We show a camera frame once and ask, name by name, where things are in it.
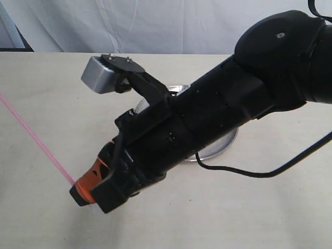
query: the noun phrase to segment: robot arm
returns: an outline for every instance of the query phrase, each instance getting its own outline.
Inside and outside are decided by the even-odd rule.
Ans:
[[[130,58],[91,58],[82,80],[93,91],[122,93],[133,88],[150,106],[139,114],[131,109],[115,120],[119,135],[71,188],[72,197],[81,206],[97,203],[108,213],[250,120],[297,109],[308,101],[332,103],[330,58],[332,26],[320,16],[295,10],[253,25],[232,56],[177,96]],[[283,172],[331,139],[327,136],[273,174],[260,176]],[[212,169],[199,158],[198,163]]]

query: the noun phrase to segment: white curtain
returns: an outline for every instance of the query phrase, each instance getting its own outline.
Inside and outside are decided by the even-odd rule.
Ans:
[[[14,22],[0,3],[0,48],[24,48]]]
[[[243,32],[307,0],[0,0],[35,51],[231,54]],[[332,15],[332,1],[316,0]]]

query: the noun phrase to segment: pink straw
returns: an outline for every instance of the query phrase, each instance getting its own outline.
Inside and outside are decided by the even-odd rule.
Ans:
[[[35,135],[32,130],[27,126],[27,124],[23,121],[23,119],[15,112],[15,110],[9,105],[9,103],[4,99],[4,97],[0,93],[0,100],[5,104],[5,106],[10,110],[10,112],[16,117],[19,123],[25,128],[25,130],[30,134],[33,140],[40,146],[40,148],[45,152],[48,158],[53,162],[53,164],[57,167],[60,173],[70,182],[70,184],[74,185],[75,181],[72,177],[67,173],[64,167],[55,159],[52,153],[47,149],[47,147],[40,141],[40,139]]]

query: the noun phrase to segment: silver bowl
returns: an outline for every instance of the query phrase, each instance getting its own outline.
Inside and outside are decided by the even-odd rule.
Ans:
[[[188,85],[178,85],[178,86],[170,86],[168,87],[168,90],[171,92],[177,92],[177,95],[181,94],[185,90],[187,90],[190,86]],[[142,110],[147,108],[149,104],[145,99],[142,99],[137,107],[135,108],[136,113],[140,113]],[[210,144],[206,148],[202,149],[201,151],[198,152],[198,155],[201,160],[208,159],[215,157],[219,155],[220,153],[224,152],[236,139],[238,135],[239,129],[236,128],[233,131],[227,133],[225,136],[222,138],[218,139],[216,142]],[[196,157],[195,155],[189,157],[186,159],[186,161],[189,162],[196,162]]]

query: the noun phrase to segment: black bracket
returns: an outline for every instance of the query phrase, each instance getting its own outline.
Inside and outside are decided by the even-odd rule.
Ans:
[[[108,68],[120,75],[115,85],[117,93],[123,93],[133,88],[146,99],[149,105],[163,101],[166,96],[171,96],[163,83],[145,72],[130,57],[124,58],[103,54],[101,58]]]

